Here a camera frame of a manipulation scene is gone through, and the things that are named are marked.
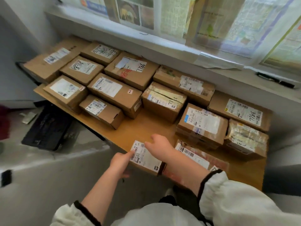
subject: white jacket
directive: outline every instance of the white jacket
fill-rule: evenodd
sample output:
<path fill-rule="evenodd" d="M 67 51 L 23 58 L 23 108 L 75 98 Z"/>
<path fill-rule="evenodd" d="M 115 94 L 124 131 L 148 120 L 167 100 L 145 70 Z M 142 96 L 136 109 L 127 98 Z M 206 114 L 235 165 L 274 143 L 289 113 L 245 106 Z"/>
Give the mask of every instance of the white jacket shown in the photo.
<path fill-rule="evenodd" d="M 112 226 L 301 225 L 301 215 L 283 213 L 264 193 L 244 183 L 230 181 L 225 172 L 209 174 L 201 183 L 198 198 L 200 211 L 205 216 L 206 222 L 199 221 L 179 206 L 153 203 L 129 211 Z M 51 226 L 100 225 L 83 206 L 79 205 L 81 204 L 60 207 L 54 215 Z"/>

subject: white sleeve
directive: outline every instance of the white sleeve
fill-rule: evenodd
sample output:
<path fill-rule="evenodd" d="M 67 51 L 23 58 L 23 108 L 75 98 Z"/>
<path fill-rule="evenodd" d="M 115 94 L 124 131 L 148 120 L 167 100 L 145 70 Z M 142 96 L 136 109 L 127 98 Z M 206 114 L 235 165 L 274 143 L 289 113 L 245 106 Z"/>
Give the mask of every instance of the white sleeve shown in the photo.
<path fill-rule="evenodd" d="M 301 215 L 284 213 L 258 189 L 215 172 L 204 179 L 198 195 L 201 213 L 215 226 L 301 224 Z"/>
<path fill-rule="evenodd" d="M 100 222 L 78 201 L 63 205 L 56 212 L 50 226 L 101 226 Z"/>

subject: person's right hand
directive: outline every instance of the person's right hand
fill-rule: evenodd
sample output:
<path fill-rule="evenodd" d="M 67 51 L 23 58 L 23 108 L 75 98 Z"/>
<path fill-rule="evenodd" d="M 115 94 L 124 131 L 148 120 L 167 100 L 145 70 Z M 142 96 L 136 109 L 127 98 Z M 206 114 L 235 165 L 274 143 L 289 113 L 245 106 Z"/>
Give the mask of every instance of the person's right hand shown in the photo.
<path fill-rule="evenodd" d="M 159 134 L 152 134 L 153 143 L 145 142 L 146 149 L 158 160 L 167 162 L 170 154 L 175 150 L 168 139 Z"/>

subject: person's left hand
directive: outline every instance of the person's left hand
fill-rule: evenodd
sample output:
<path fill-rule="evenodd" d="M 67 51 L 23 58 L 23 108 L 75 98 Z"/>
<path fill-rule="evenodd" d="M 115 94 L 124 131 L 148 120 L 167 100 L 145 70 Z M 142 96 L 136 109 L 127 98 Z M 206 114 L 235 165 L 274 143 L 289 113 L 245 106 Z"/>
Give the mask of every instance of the person's left hand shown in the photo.
<path fill-rule="evenodd" d="M 134 151 L 130 151 L 126 154 L 116 153 L 111 160 L 109 169 L 111 169 L 118 178 L 128 178 L 129 175 L 125 174 L 124 171 L 134 153 Z"/>

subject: cardboard package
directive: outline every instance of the cardboard package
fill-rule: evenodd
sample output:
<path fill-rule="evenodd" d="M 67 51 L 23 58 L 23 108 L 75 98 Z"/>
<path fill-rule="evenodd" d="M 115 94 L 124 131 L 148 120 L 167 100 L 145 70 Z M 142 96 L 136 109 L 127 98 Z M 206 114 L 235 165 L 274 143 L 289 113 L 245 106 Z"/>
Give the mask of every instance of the cardboard package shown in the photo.
<path fill-rule="evenodd" d="M 120 54 L 120 51 L 94 41 L 80 53 L 81 56 L 106 67 Z"/>
<path fill-rule="evenodd" d="M 209 105 L 215 91 L 214 84 L 166 66 L 156 71 L 153 80 L 187 95 L 189 102 L 201 106 Z"/>
<path fill-rule="evenodd" d="M 219 115 L 188 103 L 176 132 L 211 149 L 223 145 L 229 121 Z"/>
<path fill-rule="evenodd" d="M 163 167 L 162 161 L 152 156 L 145 148 L 144 143 L 135 140 L 131 151 L 135 152 L 133 157 L 130 159 L 135 166 L 153 175 L 158 175 L 161 171 L 161 166 Z"/>
<path fill-rule="evenodd" d="M 77 56 L 64 66 L 60 71 L 75 81 L 88 86 L 98 73 L 104 69 L 103 65 L 92 62 L 86 58 Z"/>
<path fill-rule="evenodd" d="M 145 109 L 172 123 L 177 119 L 186 99 L 186 95 L 155 82 L 142 94 Z"/>
<path fill-rule="evenodd" d="M 98 74 L 92 80 L 88 89 L 96 96 L 121 108 L 124 114 L 132 119 L 137 117 L 142 108 L 141 91 L 103 73 Z"/>
<path fill-rule="evenodd" d="M 267 157 L 269 136 L 238 121 L 230 119 L 224 145 L 244 160 Z"/>
<path fill-rule="evenodd" d="M 273 112 L 229 94 L 216 91 L 208 110 L 228 119 L 232 118 L 262 132 L 270 129 Z"/>
<path fill-rule="evenodd" d="M 82 84 L 62 75 L 44 87 L 44 90 L 68 109 L 80 113 L 79 104 L 88 95 L 88 89 Z"/>
<path fill-rule="evenodd" d="M 191 158 L 193 161 L 197 162 L 209 171 L 222 169 L 227 173 L 229 170 L 229 163 L 203 152 L 202 149 L 193 148 L 192 146 L 183 142 L 182 140 L 177 141 L 175 149 L 182 152 L 184 155 Z M 168 164 L 166 164 L 162 175 L 170 178 L 171 180 L 173 180 L 181 186 L 187 187 L 187 184 L 185 183 L 185 178 L 181 178 L 180 176 L 175 175 L 173 173 L 172 168 Z"/>
<path fill-rule="evenodd" d="M 145 91 L 158 67 L 159 64 L 123 51 L 104 72 L 129 86 Z"/>
<path fill-rule="evenodd" d="M 118 129 L 124 119 L 124 114 L 121 109 L 91 94 L 88 95 L 87 98 L 79 104 L 79 106 L 96 119 L 114 129 Z"/>
<path fill-rule="evenodd" d="M 70 36 L 55 45 L 49 52 L 38 55 L 25 63 L 24 67 L 31 71 L 40 82 L 51 83 L 60 75 L 59 69 L 78 56 L 81 49 L 89 44 L 89 41 Z"/>

